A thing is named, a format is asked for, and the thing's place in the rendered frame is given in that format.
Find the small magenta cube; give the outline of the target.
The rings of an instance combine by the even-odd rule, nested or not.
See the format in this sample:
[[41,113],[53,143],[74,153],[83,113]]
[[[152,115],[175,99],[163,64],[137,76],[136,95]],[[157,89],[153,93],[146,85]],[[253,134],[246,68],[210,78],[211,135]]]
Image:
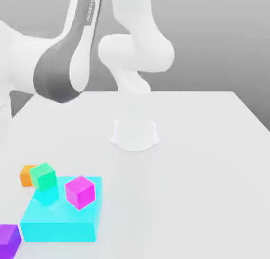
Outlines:
[[96,200],[95,184],[78,176],[64,185],[66,200],[77,210],[82,210]]

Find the small green cube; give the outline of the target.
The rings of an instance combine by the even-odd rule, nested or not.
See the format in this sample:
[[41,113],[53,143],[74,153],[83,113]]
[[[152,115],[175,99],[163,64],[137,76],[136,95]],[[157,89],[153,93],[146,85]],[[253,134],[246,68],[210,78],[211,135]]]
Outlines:
[[46,191],[57,185],[55,170],[46,162],[31,168],[30,178],[32,185],[39,191]]

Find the small orange cube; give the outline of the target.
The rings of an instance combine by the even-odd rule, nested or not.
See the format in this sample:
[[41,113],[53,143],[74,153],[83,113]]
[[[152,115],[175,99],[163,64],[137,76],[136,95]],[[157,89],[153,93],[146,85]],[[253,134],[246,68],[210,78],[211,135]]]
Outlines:
[[32,181],[30,177],[30,169],[36,167],[37,165],[24,165],[20,172],[20,180],[23,187],[31,187]]

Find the large cyan box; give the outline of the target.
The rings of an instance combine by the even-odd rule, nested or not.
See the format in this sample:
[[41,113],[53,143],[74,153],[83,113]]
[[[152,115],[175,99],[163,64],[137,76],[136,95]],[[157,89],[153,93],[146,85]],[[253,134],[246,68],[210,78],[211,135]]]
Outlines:
[[73,176],[58,176],[57,185],[36,190],[20,221],[25,242],[95,242],[102,206],[102,178],[87,176],[94,183],[96,200],[77,210],[67,200],[64,185]]

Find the small purple cube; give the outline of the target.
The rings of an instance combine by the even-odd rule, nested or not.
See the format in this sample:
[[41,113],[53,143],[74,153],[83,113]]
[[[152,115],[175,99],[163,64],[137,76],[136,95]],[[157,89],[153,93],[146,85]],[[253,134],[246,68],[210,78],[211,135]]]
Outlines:
[[13,259],[20,244],[21,235],[17,225],[0,225],[0,259]]

